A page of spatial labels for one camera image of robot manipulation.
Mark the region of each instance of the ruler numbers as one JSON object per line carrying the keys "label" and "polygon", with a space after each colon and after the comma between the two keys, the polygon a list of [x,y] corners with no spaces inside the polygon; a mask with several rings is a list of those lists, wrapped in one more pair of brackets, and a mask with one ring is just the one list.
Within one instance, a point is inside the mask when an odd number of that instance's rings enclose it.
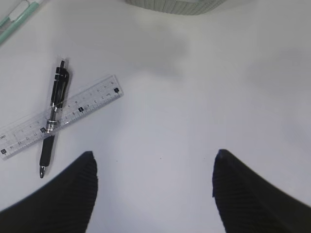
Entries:
{"label": "ruler numbers", "polygon": [[[100,81],[85,91],[70,97],[58,113],[58,124],[54,132],[88,116],[123,96],[114,75]],[[46,123],[50,110],[31,117],[21,124],[8,127],[0,133],[0,155],[5,160],[34,143],[50,136],[46,133]]]}

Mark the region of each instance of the pencil grip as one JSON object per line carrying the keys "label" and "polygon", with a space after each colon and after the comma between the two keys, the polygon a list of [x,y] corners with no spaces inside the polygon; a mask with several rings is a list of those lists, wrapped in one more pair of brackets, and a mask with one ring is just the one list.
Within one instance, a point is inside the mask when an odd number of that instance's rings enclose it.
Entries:
{"label": "pencil grip", "polygon": [[43,141],[42,153],[40,158],[40,166],[49,166],[51,161],[51,155],[53,150],[55,135],[47,137]]}

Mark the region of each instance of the gray object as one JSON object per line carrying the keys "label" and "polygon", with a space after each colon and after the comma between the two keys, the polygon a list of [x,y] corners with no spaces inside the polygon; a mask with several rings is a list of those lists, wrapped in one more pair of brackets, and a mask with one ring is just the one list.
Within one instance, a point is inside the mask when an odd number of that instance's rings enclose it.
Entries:
{"label": "gray object", "polygon": [[195,16],[204,14],[227,0],[125,0],[128,4],[145,9],[176,15]]}

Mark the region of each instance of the ruler markings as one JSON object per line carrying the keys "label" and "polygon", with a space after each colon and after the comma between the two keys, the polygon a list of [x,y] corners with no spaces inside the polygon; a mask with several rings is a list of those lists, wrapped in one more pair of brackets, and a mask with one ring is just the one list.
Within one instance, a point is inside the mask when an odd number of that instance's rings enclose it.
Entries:
{"label": "ruler markings", "polygon": [[[108,105],[123,96],[114,75],[91,86],[78,95],[68,98],[59,111],[57,128],[54,133],[88,116],[96,110]],[[46,133],[46,122],[50,110],[38,114],[17,126],[8,126],[0,131],[0,155],[6,160],[23,149],[50,136]]]}

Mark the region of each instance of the white surface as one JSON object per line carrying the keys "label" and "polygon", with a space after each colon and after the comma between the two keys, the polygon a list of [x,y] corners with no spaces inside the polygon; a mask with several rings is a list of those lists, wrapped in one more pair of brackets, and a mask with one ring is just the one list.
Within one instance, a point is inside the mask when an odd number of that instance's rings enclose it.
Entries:
{"label": "white surface", "polygon": [[0,20],[7,16],[17,3],[17,1],[12,0],[2,0],[0,3]]}
{"label": "white surface", "polygon": [[0,47],[1,124],[45,108],[58,55],[71,90],[115,73],[122,99],[0,163],[0,207],[86,150],[99,167],[88,233],[224,233],[212,194],[226,148],[311,205],[311,2],[229,0],[183,17],[122,0],[51,0]]}

